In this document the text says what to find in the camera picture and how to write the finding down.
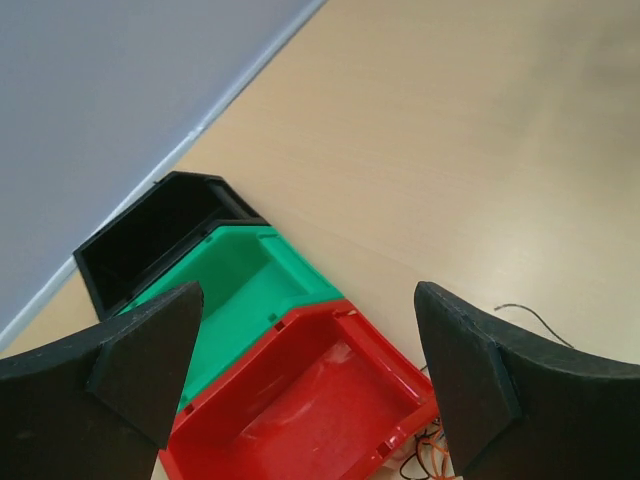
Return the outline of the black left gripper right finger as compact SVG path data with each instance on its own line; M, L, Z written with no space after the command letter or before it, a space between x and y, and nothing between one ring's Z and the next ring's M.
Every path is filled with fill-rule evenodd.
M639 368L571 349L421 281L414 307L454 472L636 479Z

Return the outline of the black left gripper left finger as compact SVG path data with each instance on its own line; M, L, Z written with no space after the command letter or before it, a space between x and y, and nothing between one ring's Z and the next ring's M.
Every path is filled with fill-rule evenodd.
M148 479L201 325L196 282L1 361L4 479Z

